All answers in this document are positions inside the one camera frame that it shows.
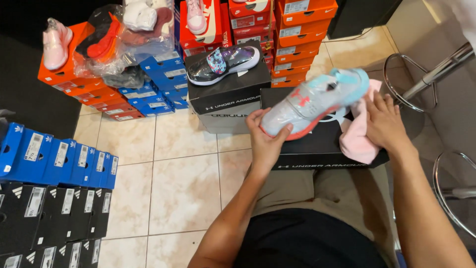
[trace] purple sneaker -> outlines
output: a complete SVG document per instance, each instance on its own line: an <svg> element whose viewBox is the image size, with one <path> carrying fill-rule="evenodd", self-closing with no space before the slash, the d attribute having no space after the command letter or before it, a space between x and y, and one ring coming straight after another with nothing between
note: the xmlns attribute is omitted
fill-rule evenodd
<svg viewBox="0 0 476 268"><path fill-rule="evenodd" d="M203 16L203 0L187 0L187 26L195 35L202 34L207 29Z"/></svg>
<svg viewBox="0 0 476 268"><path fill-rule="evenodd" d="M259 49L255 47L220 47L206 58L192 64L187 70L187 77L195 85L213 85L230 73L255 67L258 62Z"/></svg>

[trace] under armour logo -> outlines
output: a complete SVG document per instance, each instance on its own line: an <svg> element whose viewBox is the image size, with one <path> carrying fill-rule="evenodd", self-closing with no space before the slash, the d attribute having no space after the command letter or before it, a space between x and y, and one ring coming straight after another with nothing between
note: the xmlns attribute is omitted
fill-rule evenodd
<svg viewBox="0 0 476 268"><path fill-rule="evenodd" d="M309 100L309 96L305 98L301 94L299 94L300 90L301 90L300 88L297 88L296 91L291 94L291 98L297 97L301 101L299 103L299 106L304 107L304 105L306 105L306 103L308 103L310 100Z"/></svg>

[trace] khaki shorts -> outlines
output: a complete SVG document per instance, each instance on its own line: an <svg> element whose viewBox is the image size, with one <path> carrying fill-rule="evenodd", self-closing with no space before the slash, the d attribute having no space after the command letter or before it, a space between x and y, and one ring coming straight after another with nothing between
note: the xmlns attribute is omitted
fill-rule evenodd
<svg viewBox="0 0 476 268"><path fill-rule="evenodd" d="M253 216L283 208L308 208L333 216L374 241L389 267L398 267L385 166L373 169L271 171Z"/></svg>

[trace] pink sock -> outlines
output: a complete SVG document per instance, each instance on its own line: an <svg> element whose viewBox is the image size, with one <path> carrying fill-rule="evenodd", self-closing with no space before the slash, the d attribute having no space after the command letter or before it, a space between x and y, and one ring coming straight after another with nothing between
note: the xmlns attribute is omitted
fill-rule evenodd
<svg viewBox="0 0 476 268"><path fill-rule="evenodd" d="M374 100L374 92L380 91L381 81L370 79L367 95ZM339 138L340 150L350 159L370 164L380 148L367 138L367 107L364 98L350 106L354 121Z"/></svg>

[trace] children's sneaker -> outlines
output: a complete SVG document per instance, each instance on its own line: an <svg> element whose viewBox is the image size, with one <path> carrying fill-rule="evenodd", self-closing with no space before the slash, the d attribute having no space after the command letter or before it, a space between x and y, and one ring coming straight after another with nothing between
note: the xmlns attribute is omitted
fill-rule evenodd
<svg viewBox="0 0 476 268"><path fill-rule="evenodd" d="M222 80L230 73L249 70L259 62L259 49L252 46L220 47L187 70L188 80L208 86Z"/></svg>
<svg viewBox="0 0 476 268"><path fill-rule="evenodd" d="M358 101L367 92L369 79L362 69L332 69L329 75L304 82L276 104L261 120L261 130L275 137L288 123L293 130L286 139L297 140L314 129L319 120Z"/></svg>
<svg viewBox="0 0 476 268"><path fill-rule="evenodd" d="M43 32L43 64L48 70L56 70L66 63L71 39L70 28L53 18L48 19L48 28Z"/></svg>
<svg viewBox="0 0 476 268"><path fill-rule="evenodd" d="M203 16L203 0L187 0L187 26L195 35L202 34L207 29Z"/></svg>

